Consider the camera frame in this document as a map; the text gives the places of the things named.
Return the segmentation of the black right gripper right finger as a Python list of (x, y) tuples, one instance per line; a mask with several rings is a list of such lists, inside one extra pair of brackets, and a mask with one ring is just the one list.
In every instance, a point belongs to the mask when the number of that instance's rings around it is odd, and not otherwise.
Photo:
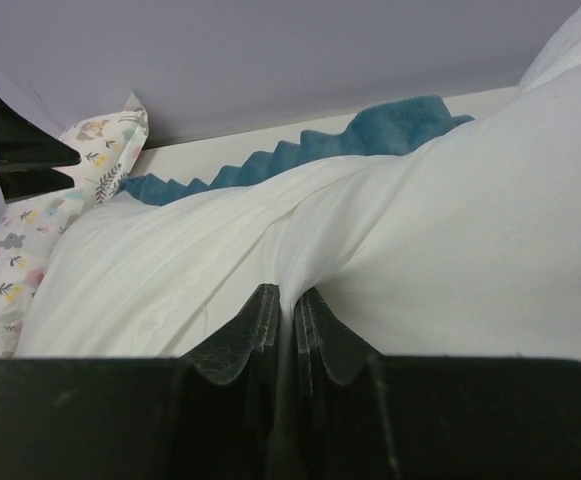
[(318, 291), (294, 309), (312, 479), (581, 479), (581, 362), (390, 356)]

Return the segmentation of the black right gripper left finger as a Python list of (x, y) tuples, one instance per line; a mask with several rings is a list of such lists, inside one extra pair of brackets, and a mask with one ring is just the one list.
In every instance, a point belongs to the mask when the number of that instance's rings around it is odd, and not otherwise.
[(258, 479), (279, 291), (178, 358), (0, 360), (0, 479)]

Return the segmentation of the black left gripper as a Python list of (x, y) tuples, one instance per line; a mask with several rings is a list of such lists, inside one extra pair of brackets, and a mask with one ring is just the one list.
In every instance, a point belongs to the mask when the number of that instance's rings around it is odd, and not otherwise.
[[(80, 154), (22, 117), (0, 98), (0, 163), (33, 168), (74, 166)], [(54, 169), (0, 173), (6, 203), (71, 189), (74, 180)]]

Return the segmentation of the white pillow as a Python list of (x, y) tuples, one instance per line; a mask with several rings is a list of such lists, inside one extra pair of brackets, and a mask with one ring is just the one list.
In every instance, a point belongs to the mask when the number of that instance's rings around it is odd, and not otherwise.
[(179, 356), (264, 283), (284, 314), (319, 289), (387, 354), (581, 360), (581, 7), (512, 100), (408, 155), (90, 211), (56, 245), (15, 353)]

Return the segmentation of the blue white plush pillowcase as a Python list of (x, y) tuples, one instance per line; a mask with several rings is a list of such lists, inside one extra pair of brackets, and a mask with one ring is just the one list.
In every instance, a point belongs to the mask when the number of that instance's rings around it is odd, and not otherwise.
[(162, 180), (154, 174), (126, 178), (118, 191), (151, 206), (164, 206), (212, 190), (249, 187), (293, 168), (336, 156), (407, 155), (430, 140), (473, 121), (453, 116), (439, 96), (421, 96), (366, 108), (340, 133), (301, 132), (297, 143), (280, 141), (271, 152), (256, 151), (241, 166), (222, 167), (206, 183)]

